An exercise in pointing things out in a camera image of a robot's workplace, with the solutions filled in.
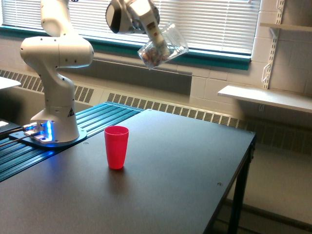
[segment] clear plastic cup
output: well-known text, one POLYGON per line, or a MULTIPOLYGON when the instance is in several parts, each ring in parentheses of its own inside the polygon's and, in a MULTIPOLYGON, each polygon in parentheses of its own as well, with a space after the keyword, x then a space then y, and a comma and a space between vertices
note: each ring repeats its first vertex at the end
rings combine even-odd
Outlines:
POLYGON ((175 24, 168 24, 161 30, 164 43, 155 45, 151 40, 139 51, 138 55, 149 70, 168 62, 189 51, 189 47, 175 24))

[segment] red cup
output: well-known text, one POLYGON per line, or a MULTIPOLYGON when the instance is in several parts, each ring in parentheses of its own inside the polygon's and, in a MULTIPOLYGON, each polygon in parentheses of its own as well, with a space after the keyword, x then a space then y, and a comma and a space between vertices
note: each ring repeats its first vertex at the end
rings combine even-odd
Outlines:
POLYGON ((111 126, 105 129, 104 136, 109 168, 121 169, 125 163, 129 130, 122 126, 111 126))

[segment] window blinds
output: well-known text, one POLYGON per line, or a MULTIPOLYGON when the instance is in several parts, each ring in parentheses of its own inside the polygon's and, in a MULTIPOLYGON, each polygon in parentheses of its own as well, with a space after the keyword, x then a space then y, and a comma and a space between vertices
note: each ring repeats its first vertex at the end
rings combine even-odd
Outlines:
MULTIPOLYGON (((73 26, 80 34, 125 42, 146 42, 146 35, 116 35, 105 21, 109 0, 71 2, 73 26)), ((175 23, 190 48, 251 54, 260 0, 154 0, 160 27, 175 23)), ((40 0, 2 0, 3 24, 42 29, 40 0)))

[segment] radiator vent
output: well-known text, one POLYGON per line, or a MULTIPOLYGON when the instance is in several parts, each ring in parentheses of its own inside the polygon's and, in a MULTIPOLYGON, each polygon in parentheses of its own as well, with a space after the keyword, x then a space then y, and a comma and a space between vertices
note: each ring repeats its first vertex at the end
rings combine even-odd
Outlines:
MULTIPOLYGON (((21 73, 0 70, 0 77, 17 80, 21 83, 19 88, 44 93, 43 85, 39 77, 33 77, 21 73)), ((89 103, 94 89, 75 85, 75 100, 89 103)))
POLYGON ((312 154, 312 132, 287 127, 284 125, 272 124, 258 120, 237 119, 230 115, 216 113, 197 108, 191 108, 172 103, 152 101, 137 97, 122 96, 110 93, 107 101, 113 101, 140 109, 153 109, 170 114, 196 118, 203 121, 222 124, 229 127, 257 132, 257 143, 270 145, 280 149, 290 150, 307 155, 312 154))

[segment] wall shelf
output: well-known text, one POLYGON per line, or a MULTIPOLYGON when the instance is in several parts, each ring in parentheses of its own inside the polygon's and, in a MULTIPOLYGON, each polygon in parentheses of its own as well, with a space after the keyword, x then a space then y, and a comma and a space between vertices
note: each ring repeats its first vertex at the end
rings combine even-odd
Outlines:
POLYGON ((218 92, 218 95, 251 101, 291 110, 312 113, 312 98, 301 95, 264 90, 250 86, 228 85, 218 92))
POLYGON ((260 23, 260 26, 288 31, 312 32, 312 27, 289 25, 289 24, 260 23))
POLYGON ((0 77, 0 89, 6 89, 19 85, 20 83, 16 80, 0 77))

